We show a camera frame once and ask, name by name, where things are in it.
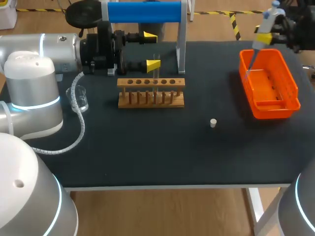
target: black table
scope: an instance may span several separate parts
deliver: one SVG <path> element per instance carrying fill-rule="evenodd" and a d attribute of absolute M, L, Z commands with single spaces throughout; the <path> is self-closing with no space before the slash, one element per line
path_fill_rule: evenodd
<path fill-rule="evenodd" d="M 185 77 L 185 108 L 118 109 L 117 77 L 86 76 L 86 133 L 75 149 L 41 155 L 64 187 L 289 184 L 315 149 L 315 95 L 296 55 L 279 47 L 299 87 L 301 109 L 291 118 L 253 118 L 238 73 L 239 52 L 251 42 L 188 42 L 186 74 L 177 74 L 175 45 L 129 44 L 125 57 L 160 53 L 160 77 Z M 62 129 L 27 141 L 56 150 L 79 135 L 65 96 L 74 74 L 59 83 Z M 150 77 L 129 73 L 128 77 Z M 2 99 L 8 101 L 4 89 Z M 217 119 L 214 129 L 210 119 Z"/>

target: floor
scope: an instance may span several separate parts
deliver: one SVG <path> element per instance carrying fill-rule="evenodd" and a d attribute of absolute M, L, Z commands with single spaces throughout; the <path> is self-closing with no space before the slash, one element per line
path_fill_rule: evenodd
<path fill-rule="evenodd" d="M 63 7 L 67 0 L 60 0 Z M 195 11 L 264 10 L 271 0 L 196 0 Z M 58 8 L 56 0 L 18 0 L 17 8 Z M 236 15 L 242 40 L 252 40 L 261 15 Z M 137 31 L 136 24 L 118 24 L 117 29 Z M 166 24 L 166 41 L 176 40 L 176 24 Z M 0 35 L 18 33 L 75 32 L 60 12 L 19 12 L 12 30 Z M 225 15 L 195 15 L 188 23 L 189 41 L 236 40 L 230 18 Z M 302 63 L 312 64 L 315 55 L 300 54 Z M 0 88 L 4 78 L 0 77 Z M 266 209 L 277 188 L 259 190 Z M 248 204 L 242 189 L 145 190 L 77 192 L 80 226 L 78 236 L 251 236 Z M 269 236 L 277 236 L 276 228 Z"/>

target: white spiral cable wrap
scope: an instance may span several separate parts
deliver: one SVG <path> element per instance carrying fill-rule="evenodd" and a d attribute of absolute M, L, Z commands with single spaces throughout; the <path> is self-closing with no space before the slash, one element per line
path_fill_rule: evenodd
<path fill-rule="evenodd" d="M 47 150 L 42 150 L 42 149 L 38 149 L 38 148 L 35 148 L 35 147 L 32 147 L 32 149 L 37 152 L 37 153 L 40 153 L 40 154 L 46 154 L 46 155 L 58 155 L 58 154 L 61 154 L 61 153 L 64 153 L 66 151 L 69 151 L 71 149 L 73 149 L 75 146 L 77 146 L 79 144 L 79 142 L 82 140 L 83 136 L 84 136 L 84 131 L 85 131 L 85 124 L 84 124 L 84 119 L 83 119 L 83 116 L 81 114 L 81 111 L 79 109 L 79 106 L 78 106 L 78 103 L 77 103 L 77 99 L 75 98 L 75 87 L 78 83 L 78 81 L 84 76 L 84 73 L 81 72 L 80 74 L 78 74 L 75 79 L 73 80 L 72 82 L 72 85 L 71 85 L 71 100 L 72 100 L 72 104 L 74 106 L 74 110 L 75 112 L 78 114 L 78 117 L 79 117 L 79 120 L 80 120 L 80 123 L 81 123 L 81 132 L 80 132 L 80 135 L 79 137 L 77 138 L 77 140 L 71 144 L 70 146 L 64 148 L 64 149 L 61 149 L 61 150 L 57 150 L 57 151 L 47 151 Z"/>

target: orange tray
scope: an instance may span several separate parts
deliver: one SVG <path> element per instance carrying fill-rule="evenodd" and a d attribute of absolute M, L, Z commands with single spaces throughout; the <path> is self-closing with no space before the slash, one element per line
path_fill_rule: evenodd
<path fill-rule="evenodd" d="M 301 107 L 297 85 L 277 49 L 263 49 L 247 72 L 253 50 L 240 52 L 240 75 L 257 119 L 288 118 Z"/>

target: blue roller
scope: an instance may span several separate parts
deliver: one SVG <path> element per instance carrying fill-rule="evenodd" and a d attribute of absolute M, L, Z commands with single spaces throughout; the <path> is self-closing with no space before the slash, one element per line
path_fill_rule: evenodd
<path fill-rule="evenodd" d="M 180 22 L 181 2 L 109 2 L 108 16 L 111 23 Z"/>

